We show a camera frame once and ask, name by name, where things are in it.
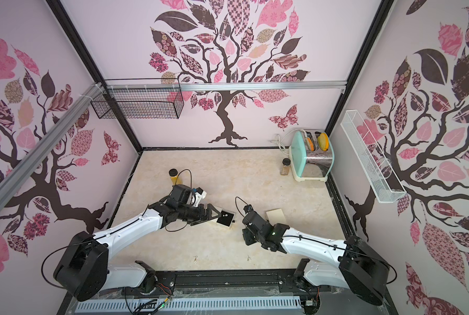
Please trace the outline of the cream drawer jewelry box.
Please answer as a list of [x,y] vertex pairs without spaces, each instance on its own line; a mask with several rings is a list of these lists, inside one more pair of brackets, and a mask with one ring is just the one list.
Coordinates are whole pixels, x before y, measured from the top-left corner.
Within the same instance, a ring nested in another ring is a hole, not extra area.
[[235,218],[234,213],[230,211],[222,210],[219,217],[216,220],[216,223],[219,224],[220,226],[230,228],[231,225],[235,221],[234,218]]

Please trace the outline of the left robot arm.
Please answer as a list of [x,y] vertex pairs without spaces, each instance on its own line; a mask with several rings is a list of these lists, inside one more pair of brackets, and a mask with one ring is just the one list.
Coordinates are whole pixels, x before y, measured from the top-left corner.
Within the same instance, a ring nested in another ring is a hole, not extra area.
[[95,234],[78,233],[66,246],[53,273],[54,280],[78,301],[87,301],[100,291],[126,287],[142,294],[152,293],[158,280],[148,264],[135,261],[117,265],[111,260],[137,240],[178,220],[195,226],[218,219],[222,209],[210,203],[204,205],[201,201],[205,197],[201,188],[174,185],[167,196],[134,218]]

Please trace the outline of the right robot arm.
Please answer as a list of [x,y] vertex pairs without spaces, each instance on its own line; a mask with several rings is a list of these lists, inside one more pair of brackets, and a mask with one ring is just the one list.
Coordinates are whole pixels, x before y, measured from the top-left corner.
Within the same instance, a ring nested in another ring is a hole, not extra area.
[[306,234],[286,224],[271,224],[251,205],[244,207],[242,235],[246,245],[261,244],[272,252],[304,256],[298,278],[313,287],[349,289],[359,299],[381,306],[391,265],[364,240],[332,240]]

